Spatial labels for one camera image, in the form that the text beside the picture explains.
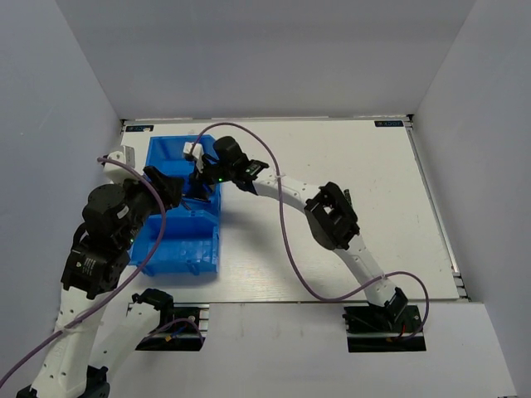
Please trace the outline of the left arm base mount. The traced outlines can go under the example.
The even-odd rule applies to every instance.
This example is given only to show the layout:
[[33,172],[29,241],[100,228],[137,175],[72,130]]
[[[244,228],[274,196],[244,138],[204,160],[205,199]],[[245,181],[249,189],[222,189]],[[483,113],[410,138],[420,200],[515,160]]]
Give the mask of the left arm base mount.
[[209,305],[177,303],[173,296],[158,289],[146,289],[131,297],[134,304],[147,303],[158,313],[159,323],[137,345],[144,352],[199,352],[206,340]]

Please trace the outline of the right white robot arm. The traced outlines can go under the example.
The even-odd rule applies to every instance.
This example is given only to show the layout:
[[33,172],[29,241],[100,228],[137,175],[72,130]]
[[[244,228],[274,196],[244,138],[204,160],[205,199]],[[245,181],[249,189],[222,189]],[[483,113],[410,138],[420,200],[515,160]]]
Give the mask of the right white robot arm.
[[184,158],[194,163],[190,175],[193,198],[205,200],[216,185],[232,182],[244,192],[276,199],[279,206],[300,211],[314,240],[335,253],[364,287],[376,324],[392,331],[403,323],[407,296],[385,278],[363,241],[352,205],[336,183],[309,185],[271,170],[267,163],[248,158],[230,136],[216,140],[213,150],[211,156],[200,143],[184,144]]

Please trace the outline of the green black precision screwdriver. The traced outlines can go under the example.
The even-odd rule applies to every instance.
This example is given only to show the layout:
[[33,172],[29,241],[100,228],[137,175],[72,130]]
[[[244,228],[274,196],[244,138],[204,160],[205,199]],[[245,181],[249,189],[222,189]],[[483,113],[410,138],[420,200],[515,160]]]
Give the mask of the green black precision screwdriver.
[[350,190],[349,190],[349,189],[345,189],[345,190],[343,191],[343,194],[344,194],[344,196],[345,196],[345,198],[346,198],[348,204],[349,204],[350,206],[353,206],[352,197],[351,197],[351,195],[350,195]]

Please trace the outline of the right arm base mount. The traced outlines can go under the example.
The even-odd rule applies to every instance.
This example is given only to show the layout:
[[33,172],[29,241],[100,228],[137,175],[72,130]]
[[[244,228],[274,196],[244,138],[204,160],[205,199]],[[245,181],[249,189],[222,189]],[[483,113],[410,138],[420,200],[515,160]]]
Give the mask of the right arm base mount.
[[395,323],[374,312],[369,306],[343,309],[349,353],[425,352],[426,342],[421,314],[416,305],[408,305]]

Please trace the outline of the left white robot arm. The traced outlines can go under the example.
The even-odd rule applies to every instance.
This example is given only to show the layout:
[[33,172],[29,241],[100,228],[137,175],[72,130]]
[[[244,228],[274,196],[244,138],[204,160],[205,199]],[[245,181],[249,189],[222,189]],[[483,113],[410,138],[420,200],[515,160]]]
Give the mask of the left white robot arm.
[[100,344],[95,344],[109,301],[124,288],[120,276],[129,249],[150,216],[179,206],[184,180],[145,167],[127,166],[118,177],[88,196],[83,222],[75,232],[61,276],[61,306],[36,379],[20,397],[106,397],[115,371],[143,337],[165,331],[175,321],[172,296],[147,289],[134,296],[131,313]]

